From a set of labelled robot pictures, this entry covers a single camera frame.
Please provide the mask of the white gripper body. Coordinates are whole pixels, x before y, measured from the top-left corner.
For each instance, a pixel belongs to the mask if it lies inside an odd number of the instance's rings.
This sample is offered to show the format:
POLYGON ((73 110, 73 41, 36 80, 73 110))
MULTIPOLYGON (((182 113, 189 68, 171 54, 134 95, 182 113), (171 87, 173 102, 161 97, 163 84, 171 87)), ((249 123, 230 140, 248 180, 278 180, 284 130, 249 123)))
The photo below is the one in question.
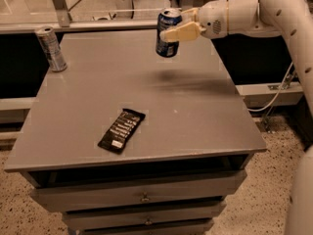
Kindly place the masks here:
POLYGON ((227 35, 227 0, 210 1, 199 9, 199 23, 203 28, 201 35, 208 39, 227 35))

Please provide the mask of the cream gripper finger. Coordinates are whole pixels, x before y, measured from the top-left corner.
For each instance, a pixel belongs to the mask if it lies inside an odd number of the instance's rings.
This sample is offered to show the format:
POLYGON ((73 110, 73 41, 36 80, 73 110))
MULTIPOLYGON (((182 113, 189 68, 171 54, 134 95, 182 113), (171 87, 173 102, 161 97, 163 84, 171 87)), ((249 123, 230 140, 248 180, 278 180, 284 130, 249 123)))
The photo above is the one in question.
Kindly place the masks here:
POLYGON ((199 21, 199 9, 191 8, 181 13, 182 22, 186 23, 197 23, 199 21))
POLYGON ((180 42, 196 40, 206 31, 199 23, 184 23, 163 30, 159 37, 164 42, 180 42))

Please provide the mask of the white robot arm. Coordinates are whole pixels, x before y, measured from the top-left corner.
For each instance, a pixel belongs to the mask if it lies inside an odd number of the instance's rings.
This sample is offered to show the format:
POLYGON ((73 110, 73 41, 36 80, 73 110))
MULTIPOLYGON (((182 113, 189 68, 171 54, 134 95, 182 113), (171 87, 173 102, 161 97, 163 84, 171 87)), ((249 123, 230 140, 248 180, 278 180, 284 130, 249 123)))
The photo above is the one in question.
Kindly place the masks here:
MULTIPOLYGON (((182 22, 163 30, 165 42, 228 34, 280 35, 313 115, 313 17, 307 0, 215 0, 179 14, 182 22)), ((291 187, 284 235, 313 235, 313 146, 298 163, 291 187)))

